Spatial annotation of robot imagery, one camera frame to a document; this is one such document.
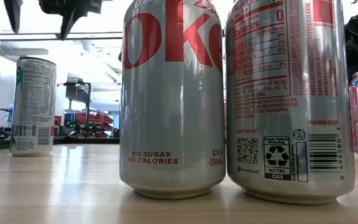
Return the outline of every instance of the table surface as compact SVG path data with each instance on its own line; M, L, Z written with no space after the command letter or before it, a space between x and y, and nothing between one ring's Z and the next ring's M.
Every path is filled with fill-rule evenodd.
M358 223L356 188L336 203L284 205L252 198L228 177L202 197L144 198L119 178L118 145L61 145L51 156L0 150L0 223Z

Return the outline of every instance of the coke logo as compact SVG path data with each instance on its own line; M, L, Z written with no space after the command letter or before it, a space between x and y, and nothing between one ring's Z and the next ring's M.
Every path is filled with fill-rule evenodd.
M214 63L215 67L222 73L222 48L219 46L221 26L219 24L214 24L209 30L208 45L211 54L210 58L198 30L211 16L206 13L202 14L187 28L187 30L183 31L183 0L166 1L165 15L165 61L184 62L185 44L188 42L199 63L209 67L213 67ZM131 63L128 55L128 36L129 28L135 19L138 19L141 23L143 40L139 59L135 63ZM128 20L125 26L124 68L136 68L149 61L159 50L161 42L162 28L158 19L149 13L139 13L134 15Z
M214 5L212 5L212 3L209 0L197 0L196 3L194 3L195 6L200 7L202 9L210 9L211 12L215 15L218 16L218 14L216 13L216 9L214 7Z

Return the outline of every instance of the qr code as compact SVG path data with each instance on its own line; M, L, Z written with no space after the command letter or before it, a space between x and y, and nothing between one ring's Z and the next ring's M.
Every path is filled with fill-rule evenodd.
M237 138L237 161L245 164L258 164L258 139Z

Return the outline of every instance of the white energy drink can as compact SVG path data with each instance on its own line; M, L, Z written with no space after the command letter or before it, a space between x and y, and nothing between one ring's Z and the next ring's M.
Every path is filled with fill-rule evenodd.
M354 188L340 0L241 0L227 22L227 156L246 193L324 204Z
M122 181L152 198L209 193L226 173L215 8L209 0L139 0L124 24Z
M11 154L42 156L53 147L56 65L32 57L17 63Z

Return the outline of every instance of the recycling symbol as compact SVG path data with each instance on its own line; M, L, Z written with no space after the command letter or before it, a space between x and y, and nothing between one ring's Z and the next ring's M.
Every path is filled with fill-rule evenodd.
M290 157L282 146L271 146L265 154L266 161L270 166L285 167Z

